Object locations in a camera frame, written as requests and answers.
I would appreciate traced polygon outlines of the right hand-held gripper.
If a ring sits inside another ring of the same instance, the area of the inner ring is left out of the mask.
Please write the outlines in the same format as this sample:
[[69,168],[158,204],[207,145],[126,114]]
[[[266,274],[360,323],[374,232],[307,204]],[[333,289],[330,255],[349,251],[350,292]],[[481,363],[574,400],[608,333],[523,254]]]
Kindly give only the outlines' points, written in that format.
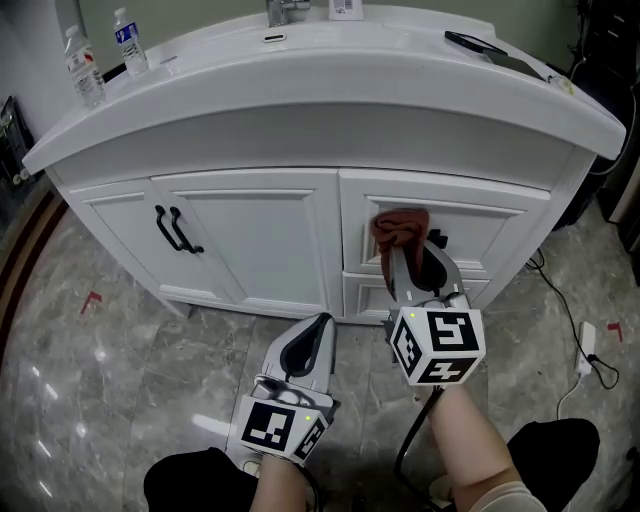
[[418,283],[394,247],[388,343],[411,386],[462,384],[486,355],[481,311],[470,306],[458,266],[435,244],[423,247]]

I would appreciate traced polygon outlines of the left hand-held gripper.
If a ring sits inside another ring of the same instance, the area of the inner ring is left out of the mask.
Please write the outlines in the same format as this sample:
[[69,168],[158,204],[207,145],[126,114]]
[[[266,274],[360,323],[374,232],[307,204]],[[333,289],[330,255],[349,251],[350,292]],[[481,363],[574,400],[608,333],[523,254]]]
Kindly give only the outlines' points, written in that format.
[[333,317],[319,313],[270,344],[263,374],[240,403],[234,436],[238,444],[296,464],[307,462],[340,406],[324,394],[334,371],[336,337]]

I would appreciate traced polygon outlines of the red-brown knitted cloth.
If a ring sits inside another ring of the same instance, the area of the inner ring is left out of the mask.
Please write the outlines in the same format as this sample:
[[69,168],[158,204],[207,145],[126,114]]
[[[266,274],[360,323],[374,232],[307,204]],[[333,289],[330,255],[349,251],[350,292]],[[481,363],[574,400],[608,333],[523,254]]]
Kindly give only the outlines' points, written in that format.
[[371,233],[379,249],[381,269],[390,293],[393,293],[392,250],[400,248],[404,251],[410,276],[417,278],[422,267],[428,225],[429,214],[424,210],[396,209],[379,213],[371,220]]

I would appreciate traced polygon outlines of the short white cabinet drawer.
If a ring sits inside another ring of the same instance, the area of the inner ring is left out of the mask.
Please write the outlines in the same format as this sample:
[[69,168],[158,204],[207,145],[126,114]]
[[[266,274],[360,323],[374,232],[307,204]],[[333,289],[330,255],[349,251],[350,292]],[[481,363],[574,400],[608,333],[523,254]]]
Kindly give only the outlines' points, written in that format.
[[341,323],[377,325],[386,320],[394,300],[387,290],[381,270],[342,271],[342,306],[335,311]]

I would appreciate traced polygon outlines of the person's right forearm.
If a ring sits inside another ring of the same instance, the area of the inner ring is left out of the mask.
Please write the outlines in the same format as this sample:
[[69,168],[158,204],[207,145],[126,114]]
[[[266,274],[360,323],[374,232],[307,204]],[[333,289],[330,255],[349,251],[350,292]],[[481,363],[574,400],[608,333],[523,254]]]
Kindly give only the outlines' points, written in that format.
[[506,442],[463,386],[446,388],[429,419],[459,510],[520,479]]

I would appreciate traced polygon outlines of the person's left forearm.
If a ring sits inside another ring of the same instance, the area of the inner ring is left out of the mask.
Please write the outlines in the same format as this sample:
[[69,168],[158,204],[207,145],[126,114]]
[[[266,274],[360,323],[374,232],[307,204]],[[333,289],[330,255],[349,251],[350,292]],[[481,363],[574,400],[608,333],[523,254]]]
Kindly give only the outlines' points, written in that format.
[[306,488],[294,463],[264,455],[250,512],[307,512]]

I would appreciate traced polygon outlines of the white cabinet door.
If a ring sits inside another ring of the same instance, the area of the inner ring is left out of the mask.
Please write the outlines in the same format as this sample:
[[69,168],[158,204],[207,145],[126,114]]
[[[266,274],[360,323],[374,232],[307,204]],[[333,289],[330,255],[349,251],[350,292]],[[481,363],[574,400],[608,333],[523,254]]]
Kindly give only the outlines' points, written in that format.
[[338,173],[321,168],[155,177],[234,306],[304,317],[344,313]]
[[[209,244],[202,240],[193,216],[176,199],[159,192],[149,178],[83,188],[72,192],[80,205],[106,224],[153,279],[158,294],[166,299],[198,305],[230,305],[232,296],[224,280],[216,276],[219,266]],[[180,212],[179,225],[202,254],[174,250],[156,225],[155,206],[165,209],[163,224],[181,244],[171,225],[170,207]]]

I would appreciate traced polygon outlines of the person's left leg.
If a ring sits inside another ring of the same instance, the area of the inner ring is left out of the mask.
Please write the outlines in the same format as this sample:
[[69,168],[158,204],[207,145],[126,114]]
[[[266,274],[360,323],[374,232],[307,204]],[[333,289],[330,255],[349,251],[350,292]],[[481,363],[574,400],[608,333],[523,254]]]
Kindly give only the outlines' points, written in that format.
[[149,512],[249,512],[258,479],[218,448],[174,454],[146,473]]

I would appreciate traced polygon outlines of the person's leg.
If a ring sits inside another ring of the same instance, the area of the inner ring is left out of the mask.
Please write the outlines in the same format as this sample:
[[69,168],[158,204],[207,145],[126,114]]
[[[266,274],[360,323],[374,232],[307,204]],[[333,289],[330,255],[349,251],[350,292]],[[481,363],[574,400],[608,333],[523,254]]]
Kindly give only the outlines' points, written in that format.
[[258,479],[218,448],[174,454],[146,473],[149,512],[249,512]]
[[582,418],[530,422],[507,446],[533,496],[547,512],[562,512],[595,468],[600,435]]

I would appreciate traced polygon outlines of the white power strip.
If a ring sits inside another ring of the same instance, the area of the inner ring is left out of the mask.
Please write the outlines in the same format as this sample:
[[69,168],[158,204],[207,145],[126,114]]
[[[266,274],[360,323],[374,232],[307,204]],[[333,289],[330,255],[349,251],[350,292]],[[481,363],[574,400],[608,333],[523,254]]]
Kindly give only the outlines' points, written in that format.
[[579,348],[576,355],[576,371],[581,376],[591,373],[590,356],[595,354],[596,328],[589,322],[582,322],[579,330]]

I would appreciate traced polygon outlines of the white vanity cabinet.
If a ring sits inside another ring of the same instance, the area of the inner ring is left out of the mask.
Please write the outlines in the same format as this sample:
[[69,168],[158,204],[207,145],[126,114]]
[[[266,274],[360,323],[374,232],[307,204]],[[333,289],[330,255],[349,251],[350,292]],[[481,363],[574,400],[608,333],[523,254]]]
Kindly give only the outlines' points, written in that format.
[[[446,40],[470,34],[506,51]],[[501,271],[463,285],[487,306],[551,232],[596,157],[616,157],[626,130],[579,88],[547,83],[544,63],[486,22],[368,5],[361,21],[306,19],[270,28],[265,14],[215,24],[149,53],[150,69],[109,82],[93,109],[71,110],[26,155],[108,252],[166,299],[75,190],[203,171],[266,168],[427,172],[536,188],[549,205]]]

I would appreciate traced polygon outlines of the white standing sign card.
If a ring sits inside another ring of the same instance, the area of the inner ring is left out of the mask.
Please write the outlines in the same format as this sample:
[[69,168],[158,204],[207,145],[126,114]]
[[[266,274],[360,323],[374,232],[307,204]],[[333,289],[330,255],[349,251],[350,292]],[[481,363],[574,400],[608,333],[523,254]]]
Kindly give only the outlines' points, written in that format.
[[328,17],[333,21],[361,21],[363,0],[328,0]]

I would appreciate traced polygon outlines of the blue label water bottle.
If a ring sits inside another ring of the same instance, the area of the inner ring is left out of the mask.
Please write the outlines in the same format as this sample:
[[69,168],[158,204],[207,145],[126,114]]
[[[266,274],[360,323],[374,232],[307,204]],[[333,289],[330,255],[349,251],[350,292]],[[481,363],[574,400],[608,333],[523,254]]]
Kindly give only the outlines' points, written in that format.
[[130,76],[136,77],[149,69],[146,54],[140,43],[136,22],[130,19],[125,7],[114,11],[114,35]]

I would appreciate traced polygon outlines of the metal folding trolley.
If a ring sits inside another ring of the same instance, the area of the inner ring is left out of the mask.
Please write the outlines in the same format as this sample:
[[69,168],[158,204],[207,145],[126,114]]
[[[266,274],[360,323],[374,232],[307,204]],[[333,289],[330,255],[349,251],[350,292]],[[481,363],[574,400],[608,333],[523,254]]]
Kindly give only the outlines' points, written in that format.
[[0,178],[13,188],[23,183],[22,160],[33,144],[17,99],[9,96],[0,108]]

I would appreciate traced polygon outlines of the red label water bottle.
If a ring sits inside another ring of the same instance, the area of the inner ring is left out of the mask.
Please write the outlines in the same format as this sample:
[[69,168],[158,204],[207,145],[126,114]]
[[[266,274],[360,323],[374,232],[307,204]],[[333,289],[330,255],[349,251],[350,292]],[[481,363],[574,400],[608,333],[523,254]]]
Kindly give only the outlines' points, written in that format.
[[92,45],[77,25],[65,32],[65,63],[74,87],[87,108],[94,108],[105,98],[104,80],[95,61]]

